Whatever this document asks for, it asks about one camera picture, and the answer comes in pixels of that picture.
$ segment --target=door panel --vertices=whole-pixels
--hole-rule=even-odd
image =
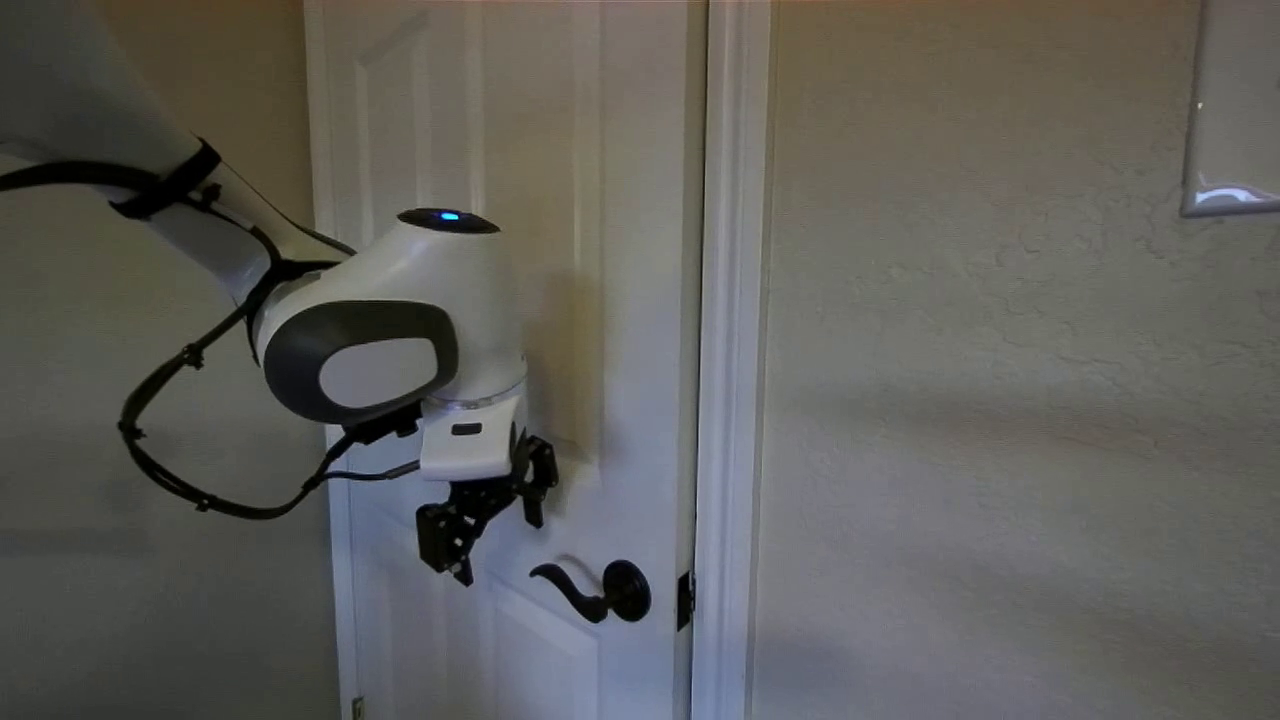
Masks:
[[[562,452],[547,524],[498,514],[473,589],[416,559],[414,514],[448,489],[331,489],[345,694],[365,714],[685,714],[697,17],[596,0],[308,5],[325,227],[376,242],[416,202],[492,216],[522,268],[528,426]],[[389,438],[353,463],[414,456],[414,438]],[[651,610],[587,622],[528,575],[547,559],[587,594],[632,559]]]

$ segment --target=beige wall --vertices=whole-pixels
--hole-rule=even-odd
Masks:
[[[1175,212],[1198,13],[776,5],[756,714],[1280,714],[1280,221]]]
[[[302,5],[99,5],[173,112],[308,216]],[[0,236],[0,714],[337,714],[325,499],[279,524],[201,514],[117,443],[126,392],[229,311],[222,286],[85,190],[0,194]],[[315,459],[244,336],[152,424],[249,499]]]

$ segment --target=door lever handle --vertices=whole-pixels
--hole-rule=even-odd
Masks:
[[[542,575],[547,585],[562,589],[562,594],[587,621],[587,622],[603,622],[603,614],[619,614],[630,622],[647,614],[651,590],[645,570],[632,559],[612,559],[603,568],[603,590],[602,594],[585,594],[568,570],[562,565],[542,565],[528,575]]]

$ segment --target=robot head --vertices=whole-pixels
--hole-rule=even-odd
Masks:
[[[512,268],[484,216],[400,212],[379,242],[276,294],[258,355],[308,419],[420,432],[429,474],[509,473],[524,361]]]

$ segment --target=door trim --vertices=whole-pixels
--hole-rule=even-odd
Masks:
[[[331,126],[329,126],[329,100],[325,100],[325,18],[320,0],[305,0],[305,73],[308,73],[308,141],[311,141],[311,216],[320,233],[337,227],[331,207]],[[329,570],[331,570],[331,673],[337,673],[337,699],[341,714],[353,714],[358,707],[358,565],[347,555],[353,546],[353,489],[329,482]]]
[[[749,714],[767,39],[767,0],[708,0],[692,714]]]

